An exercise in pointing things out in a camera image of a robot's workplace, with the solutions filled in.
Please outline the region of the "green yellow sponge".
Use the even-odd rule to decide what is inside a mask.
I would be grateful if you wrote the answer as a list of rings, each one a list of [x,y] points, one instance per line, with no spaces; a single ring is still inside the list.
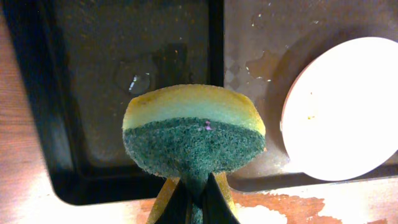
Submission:
[[[252,101],[212,85],[175,85],[133,98],[122,136],[141,169],[165,178],[149,223],[161,216],[180,180],[192,195],[191,223],[203,223],[201,194],[210,173],[236,217],[226,175],[266,150],[266,127]]]

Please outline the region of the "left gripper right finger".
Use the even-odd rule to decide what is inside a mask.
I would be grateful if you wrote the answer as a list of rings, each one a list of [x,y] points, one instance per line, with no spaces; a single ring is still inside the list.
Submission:
[[[240,224],[226,203],[213,173],[209,174],[201,194],[201,207],[204,224]]]

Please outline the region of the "white plate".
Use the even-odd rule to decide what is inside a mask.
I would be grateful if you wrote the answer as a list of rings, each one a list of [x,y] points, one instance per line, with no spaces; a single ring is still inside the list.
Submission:
[[[306,66],[284,102],[280,129],[292,164],[310,177],[359,177],[397,151],[397,42],[361,37]]]

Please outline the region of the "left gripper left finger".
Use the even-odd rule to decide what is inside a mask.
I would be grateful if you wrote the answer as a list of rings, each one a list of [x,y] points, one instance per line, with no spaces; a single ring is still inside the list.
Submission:
[[[192,195],[180,180],[155,224],[191,224]]]

